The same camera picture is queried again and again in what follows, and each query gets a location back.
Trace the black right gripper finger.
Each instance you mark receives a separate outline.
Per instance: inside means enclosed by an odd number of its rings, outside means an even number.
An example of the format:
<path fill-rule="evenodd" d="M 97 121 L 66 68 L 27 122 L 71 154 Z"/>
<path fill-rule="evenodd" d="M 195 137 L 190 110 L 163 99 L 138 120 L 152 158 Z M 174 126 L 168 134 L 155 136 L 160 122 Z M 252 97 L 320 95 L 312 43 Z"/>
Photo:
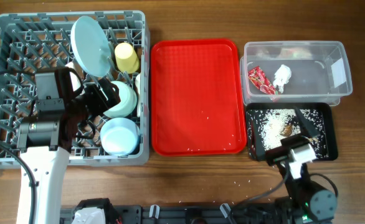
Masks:
<path fill-rule="evenodd" d="M 299 108 L 294 107 L 294 110 L 302 135 L 307 138 L 317 138 L 320 135 L 319 131 L 304 117 Z"/>
<path fill-rule="evenodd" d="M 255 151 L 255 157 L 258 161 L 264 161 L 265 160 L 265 146 L 263 144 L 263 140 L 261 137 L 255 137 L 255 143 L 254 143 L 254 151 Z"/>

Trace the light blue food bowl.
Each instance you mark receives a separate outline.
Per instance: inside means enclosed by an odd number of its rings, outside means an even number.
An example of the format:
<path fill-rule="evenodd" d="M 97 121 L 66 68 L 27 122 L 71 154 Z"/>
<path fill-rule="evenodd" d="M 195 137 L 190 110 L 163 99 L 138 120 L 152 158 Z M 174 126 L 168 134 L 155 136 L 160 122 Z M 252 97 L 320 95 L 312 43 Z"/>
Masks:
<path fill-rule="evenodd" d="M 127 156 L 138 145 L 139 127 L 130 119 L 113 118 L 101 128 L 100 140 L 104 151 L 112 156 Z"/>

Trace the white plastic fork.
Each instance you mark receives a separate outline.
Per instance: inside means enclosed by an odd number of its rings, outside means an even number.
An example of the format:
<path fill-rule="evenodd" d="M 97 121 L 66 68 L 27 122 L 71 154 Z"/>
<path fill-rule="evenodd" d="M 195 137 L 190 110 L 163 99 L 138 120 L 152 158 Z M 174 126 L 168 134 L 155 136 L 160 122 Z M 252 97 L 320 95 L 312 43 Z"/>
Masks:
<path fill-rule="evenodd" d="M 141 116 L 141 74 L 139 73 L 135 78 L 135 88 L 137 95 L 137 107 L 136 107 L 136 115 L 137 117 Z"/>

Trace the yellow plastic cup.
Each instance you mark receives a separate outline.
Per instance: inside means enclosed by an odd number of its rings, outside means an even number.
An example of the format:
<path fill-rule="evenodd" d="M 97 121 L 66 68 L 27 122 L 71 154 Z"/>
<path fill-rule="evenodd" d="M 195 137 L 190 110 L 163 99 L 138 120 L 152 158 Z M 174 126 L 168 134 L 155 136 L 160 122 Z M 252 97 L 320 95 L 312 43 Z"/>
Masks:
<path fill-rule="evenodd" d="M 134 73 L 140 67 L 138 56 L 129 43 L 120 43 L 115 47 L 116 66 L 120 72 Z"/>

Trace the light blue plate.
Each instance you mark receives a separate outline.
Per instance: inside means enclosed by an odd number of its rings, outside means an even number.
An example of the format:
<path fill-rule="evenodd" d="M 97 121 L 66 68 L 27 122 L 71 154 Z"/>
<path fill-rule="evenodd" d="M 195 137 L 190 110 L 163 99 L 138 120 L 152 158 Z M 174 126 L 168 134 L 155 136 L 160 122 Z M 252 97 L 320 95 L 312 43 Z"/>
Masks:
<path fill-rule="evenodd" d="M 74 57 L 84 72 L 104 77 L 110 71 L 108 39 L 96 20 L 79 17 L 72 26 L 70 40 Z"/>

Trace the white napkin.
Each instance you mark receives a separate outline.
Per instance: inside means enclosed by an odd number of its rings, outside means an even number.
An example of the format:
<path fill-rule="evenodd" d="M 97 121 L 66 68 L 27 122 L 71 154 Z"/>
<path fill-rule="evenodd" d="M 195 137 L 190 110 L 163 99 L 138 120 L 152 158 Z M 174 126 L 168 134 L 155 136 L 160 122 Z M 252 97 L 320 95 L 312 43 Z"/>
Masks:
<path fill-rule="evenodd" d="M 274 74 L 273 87 L 277 88 L 279 93 L 283 93 L 284 86 L 289 82 L 291 77 L 291 69 L 288 66 L 282 64 Z"/>

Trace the red snack wrapper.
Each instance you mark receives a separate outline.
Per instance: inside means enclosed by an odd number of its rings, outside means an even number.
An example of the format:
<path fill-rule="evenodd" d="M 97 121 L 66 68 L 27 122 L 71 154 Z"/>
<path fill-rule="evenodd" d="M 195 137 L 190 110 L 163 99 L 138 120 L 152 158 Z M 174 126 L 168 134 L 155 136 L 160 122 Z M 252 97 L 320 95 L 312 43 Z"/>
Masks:
<path fill-rule="evenodd" d="M 273 102 L 278 101 L 277 89 L 271 84 L 270 80 L 266 77 L 265 72 L 259 66 L 248 71 L 248 78 L 261 92 L 271 95 L 270 99 Z"/>

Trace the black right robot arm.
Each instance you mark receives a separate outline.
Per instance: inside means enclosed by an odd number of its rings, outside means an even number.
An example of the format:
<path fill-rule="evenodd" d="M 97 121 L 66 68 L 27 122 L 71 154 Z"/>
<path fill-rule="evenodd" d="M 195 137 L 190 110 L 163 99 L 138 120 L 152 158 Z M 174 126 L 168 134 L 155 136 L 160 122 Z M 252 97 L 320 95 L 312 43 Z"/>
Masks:
<path fill-rule="evenodd" d="M 248 200 L 255 222 L 331 223 L 338 206 L 336 185 L 328 190 L 312 180 L 308 164 L 337 158 L 330 107 L 325 103 L 252 103 L 246 112 L 249 154 L 278 167 L 288 195 L 270 205 Z"/>

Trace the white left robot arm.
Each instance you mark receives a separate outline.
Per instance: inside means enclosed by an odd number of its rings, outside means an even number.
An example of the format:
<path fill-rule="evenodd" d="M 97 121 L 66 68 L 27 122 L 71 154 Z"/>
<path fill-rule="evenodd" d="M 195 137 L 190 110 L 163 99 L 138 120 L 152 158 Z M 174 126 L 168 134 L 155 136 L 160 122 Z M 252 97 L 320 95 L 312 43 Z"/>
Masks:
<path fill-rule="evenodd" d="M 62 185 L 72 142 L 80 125 L 120 102 L 119 89 L 106 78 L 73 89 L 69 67 L 34 73 L 36 113 L 23 118 L 17 132 L 21 158 L 18 223 L 58 223 Z"/>

